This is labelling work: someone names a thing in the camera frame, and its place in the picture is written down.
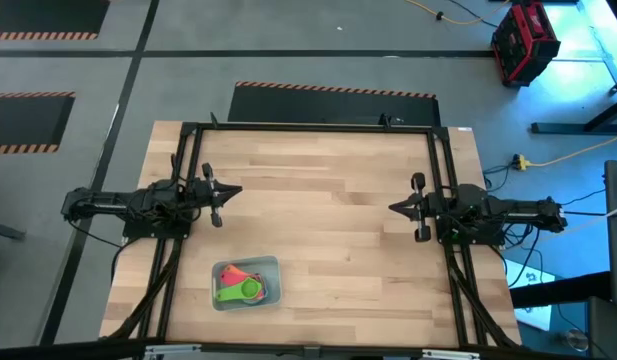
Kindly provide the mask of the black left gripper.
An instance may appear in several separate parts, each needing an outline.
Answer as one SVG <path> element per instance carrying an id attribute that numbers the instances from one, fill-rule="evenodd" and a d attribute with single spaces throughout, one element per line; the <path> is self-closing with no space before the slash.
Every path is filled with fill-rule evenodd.
<path id="1" fill-rule="evenodd" d="M 209 163 L 202 164 L 202 175 L 204 176 L 203 179 L 196 177 L 192 180 L 192 184 L 187 187 L 187 203 L 188 207 L 192 209 L 190 222 L 198 220 L 202 214 L 202 209 L 209 207 L 212 225 L 220 228 L 222 218 L 219 215 L 219 207 L 224 206 L 231 198 L 239 194 L 242 187 L 218 182 Z"/>

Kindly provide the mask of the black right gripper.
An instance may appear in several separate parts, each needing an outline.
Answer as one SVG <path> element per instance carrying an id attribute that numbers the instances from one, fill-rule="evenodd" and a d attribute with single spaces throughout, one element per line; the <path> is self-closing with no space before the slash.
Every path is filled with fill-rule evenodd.
<path id="1" fill-rule="evenodd" d="M 405 200 L 393 203 L 393 206 L 414 206 L 414 208 L 390 206 L 389 209 L 405 216 L 409 220 L 417 220 L 418 227 L 414 232 L 416 242 L 431 240 L 432 230 L 426 224 L 426 218 L 431 217 L 435 219 L 436 224 L 440 227 L 441 234 L 437 236 L 437 240 L 440 243 L 450 243 L 453 236 L 453 227 L 445 208 L 447 202 L 443 196 L 437 195 L 435 192 L 425 195 L 423 192 L 425 186 L 425 175 L 421 172 L 414 173 L 411 178 L 411 187 L 414 190 L 414 194 L 411 194 Z"/>

